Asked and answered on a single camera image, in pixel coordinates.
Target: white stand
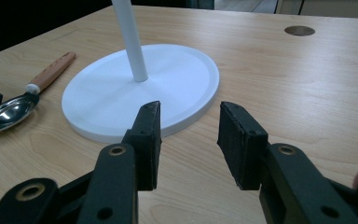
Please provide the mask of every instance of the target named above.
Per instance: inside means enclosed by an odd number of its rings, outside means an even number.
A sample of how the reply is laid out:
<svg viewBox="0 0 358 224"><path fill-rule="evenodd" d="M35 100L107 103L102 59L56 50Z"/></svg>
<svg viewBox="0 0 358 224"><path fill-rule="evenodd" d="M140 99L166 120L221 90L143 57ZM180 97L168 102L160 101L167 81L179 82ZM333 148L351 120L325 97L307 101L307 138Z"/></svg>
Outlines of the white stand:
<svg viewBox="0 0 358 224"><path fill-rule="evenodd" d="M152 101L161 102L161 136L176 133L204 115L219 86L217 66L204 53L177 45L141 47L129 2L112 0L126 50L87 66L62 97L71 126L99 142L120 142L139 108Z"/></svg>

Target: wall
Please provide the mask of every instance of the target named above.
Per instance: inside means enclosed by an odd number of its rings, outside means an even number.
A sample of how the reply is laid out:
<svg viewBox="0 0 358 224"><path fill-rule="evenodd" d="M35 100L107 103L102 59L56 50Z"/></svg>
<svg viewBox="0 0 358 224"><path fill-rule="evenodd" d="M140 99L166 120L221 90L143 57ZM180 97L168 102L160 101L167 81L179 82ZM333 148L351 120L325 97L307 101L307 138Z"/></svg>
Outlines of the wall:
<svg viewBox="0 0 358 224"><path fill-rule="evenodd" d="M279 0L277 13L294 14L301 0ZM305 0L301 15L358 18L358 0Z"/></svg>

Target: screw hole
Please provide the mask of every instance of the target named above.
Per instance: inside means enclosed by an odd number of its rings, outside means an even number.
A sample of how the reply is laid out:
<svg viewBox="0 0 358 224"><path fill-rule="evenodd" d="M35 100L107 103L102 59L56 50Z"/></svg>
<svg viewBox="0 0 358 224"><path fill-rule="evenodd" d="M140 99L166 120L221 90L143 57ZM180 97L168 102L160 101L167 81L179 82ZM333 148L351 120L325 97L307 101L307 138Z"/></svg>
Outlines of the screw hole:
<svg viewBox="0 0 358 224"><path fill-rule="evenodd" d="M296 150L293 147L289 147L289 146L278 147L278 150L282 154L288 155L288 156L293 156L296 154Z"/></svg>
<svg viewBox="0 0 358 224"><path fill-rule="evenodd" d="M109 150L109 155L111 156L119 156L126 152L126 148L124 147L113 147Z"/></svg>
<svg viewBox="0 0 358 224"><path fill-rule="evenodd" d="M111 216L113 215L113 210L109 207L105 207L103 209L101 209L99 212L98 212L98 219L100 220L107 220L108 218L110 218Z"/></svg>
<svg viewBox="0 0 358 224"><path fill-rule="evenodd" d="M337 218L339 217L339 213L336 209L328 206L322 206L322 212L327 215L328 217Z"/></svg>
<svg viewBox="0 0 358 224"><path fill-rule="evenodd" d="M41 195L45 189L45 186L41 183L30 184L17 192L16 199L20 202L30 201Z"/></svg>

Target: wood grain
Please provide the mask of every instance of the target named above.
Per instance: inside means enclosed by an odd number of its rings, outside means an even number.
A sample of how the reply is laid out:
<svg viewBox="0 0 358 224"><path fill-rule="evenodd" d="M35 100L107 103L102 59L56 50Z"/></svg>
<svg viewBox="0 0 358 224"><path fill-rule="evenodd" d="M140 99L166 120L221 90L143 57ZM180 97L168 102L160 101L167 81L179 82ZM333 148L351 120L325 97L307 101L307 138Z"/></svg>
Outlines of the wood grain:
<svg viewBox="0 0 358 224"><path fill-rule="evenodd" d="M143 45L199 49L221 76L206 115L162 139L158 188L140 192L140 223L265 223L258 192L237 188L216 144L221 101L244 106L270 143L303 149L323 175L351 185L358 172L358 19L163 7L134 7L134 14ZM286 34L293 25L316 33ZM0 133L0 198L30 178L62 186L93 169L105 144L75 133L62 113L62 93L87 65L122 49L108 7L0 52L4 100L22 94L65 52L76 53L32 115Z"/></svg>

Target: round hole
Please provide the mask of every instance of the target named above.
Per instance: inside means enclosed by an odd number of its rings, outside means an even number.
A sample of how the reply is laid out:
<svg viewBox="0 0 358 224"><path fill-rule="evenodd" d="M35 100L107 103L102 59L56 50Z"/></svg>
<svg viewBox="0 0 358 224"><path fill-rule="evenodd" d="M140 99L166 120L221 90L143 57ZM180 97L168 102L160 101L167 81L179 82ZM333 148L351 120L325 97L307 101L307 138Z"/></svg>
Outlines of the round hole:
<svg viewBox="0 0 358 224"><path fill-rule="evenodd" d="M124 152L126 152L126 148L124 148L124 147L113 147L109 150L109 154L111 156L119 156L119 155L123 154Z"/></svg>
<svg viewBox="0 0 358 224"><path fill-rule="evenodd" d="M339 217L339 213L336 209L328 207L328 206L322 206L322 212L327 215L328 217Z"/></svg>
<svg viewBox="0 0 358 224"><path fill-rule="evenodd" d="M308 26L289 26L284 31L289 35L313 35L315 34L315 30Z"/></svg>
<svg viewBox="0 0 358 224"><path fill-rule="evenodd" d="M105 207L98 212L97 216L98 216L98 219L100 219L100 220L107 220L112 215L113 215L113 210L111 208Z"/></svg>
<svg viewBox="0 0 358 224"><path fill-rule="evenodd" d="M16 194L16 199L20 202L30 201L34 198L37 198L39 195L45 191L45 186L41 183L35 183L28 186L25 186Z"/></svg>
<svg viewBox="0 0 358 224"><path fill-rule="evenodd" d="M290 146L283 146L283 147L278 147L278 150L284 154L284 155L288 155L288 156L292 156L296 154L296 150L293 147Z"/></svg>

